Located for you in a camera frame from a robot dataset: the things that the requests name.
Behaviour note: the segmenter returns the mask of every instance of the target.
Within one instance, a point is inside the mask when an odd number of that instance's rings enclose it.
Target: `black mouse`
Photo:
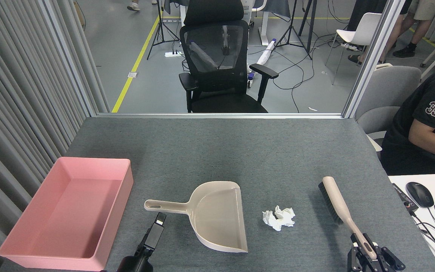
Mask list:
[[[434,199],[424,185],[417,182],[409,182],[406,184],[406,188],[419,206],[428,208],[434,205]]]

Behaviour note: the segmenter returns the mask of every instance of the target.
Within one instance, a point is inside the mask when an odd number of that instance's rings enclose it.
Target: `white paper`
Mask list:
[[[292,218],[295,217],[295,213],[292,208],[286,208],[281,210],[278,205],[275,208],[275,214],[270,210],[263,213],[263,222],[268,226],[273,227],[276,231],[281,231],[282,226],[293,227],[295,221]]]

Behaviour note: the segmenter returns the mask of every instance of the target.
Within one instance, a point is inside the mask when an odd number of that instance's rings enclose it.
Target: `tripod stand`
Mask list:
[[[315,12],[316,12],[316,2],[317,2],[317,0],[309,0],[309,2],[307,4],[307,9],[305,10],[305,14],[303,15],[302,25],[300,27],[299,33],[296,33],[295,27],[293,26],[293,19],[295,17],[295,10],[296,10],[296,1],[297,0],[295,0],[295,4],[293,5],[293,12],[292,12],[292,18],[291,18],[291,21],[290,21],[290,25],[288,26],[288,29],[285,31],[283,36],[281,36],[281,39],[276,43],[277,46],[275,46],[275,48],[279,48],[280,46],[284,46],[284,45],[294,45],[294,46],[297,46],[299,48],[304,48],[305,51],[307,52],[308,57],[310,59],[312,59],[311,55],[310,55],[310,46],[311,46],[311,37],[312,37],[312,34],[313,34],[313,24],[315,22]],[[303,41],[302,41],[302,39],[300,38],[300,36],[302,35],[303,28],[305,26],[305,22],[307,20],[307,16],[308,16],[308,13],[310,11],[310,7],[311,7],[312,2],[313,2],[313,7],[312,7],[312,10],[311,10],[310,31],[309,31],[309,36],[308,36],[308,44],[307,44],[307,46],[305,46]],[[295,32],[295,35],[297,36],[298,41],[300,41],[300,43],[302,45],[295,45],[293,43],[290,43],[290,36],[292,34],[292,30],[293,30],[293,32]],[[286,43],[280,44],[280,42],[283,40],[283,38],[285,38],[287,33],[288,33],[288,38],[287,38]]]
[[[164,22],[162,22],[162,15],[160,14],[160,11],[161,11],[161,9],[160,9],[160,0],[157,0],[157,10],[159,11],[159,26],[157,27],[157,31],[156,31],[156,34],[155,34],[155,36],[154,36],[154,40],[152,41],[152,46],[150,46],[149,54],[147,55],[147,60],[149,60],[150,52],[152,51],[152,48],[153,48],[155,45],[160,45],[161,43],[179,42],[179,41],[180,41],[179,37],[178,37],[177,35],[175,35],[174,32],[172,32],[172,31],[171,31],[171,30],[170,30],[170,29],[169,29],[169,28],[164,24]],[[174,36],[174,37],[175,37],[174,40],[166,41],[166,40],[164,39],[164,28],[163,28],[163,27],[165,27],[165,28],[167,29],[167,31],[171,34],[171,36]],[[162,41],[156,43],[156,38],[157,38],[157,36],[159,36],[159,33],[160,33],[160,35],[162,36]]]

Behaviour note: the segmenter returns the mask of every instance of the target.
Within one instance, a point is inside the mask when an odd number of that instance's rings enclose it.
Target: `dustpan handle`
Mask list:
[[[152,210],[154,212],[172,212],[172,213],[183,213],[185,215],[188,215],[187,203],[148,199],[143,204],[143,207],[146,210]]]

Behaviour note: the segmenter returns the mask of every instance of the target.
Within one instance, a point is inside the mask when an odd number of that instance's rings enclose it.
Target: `person's arm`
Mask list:
[[[414,145],[435,154],[435,133],[434,129],[416,119],[412,122],[409,130],[409,141]]]

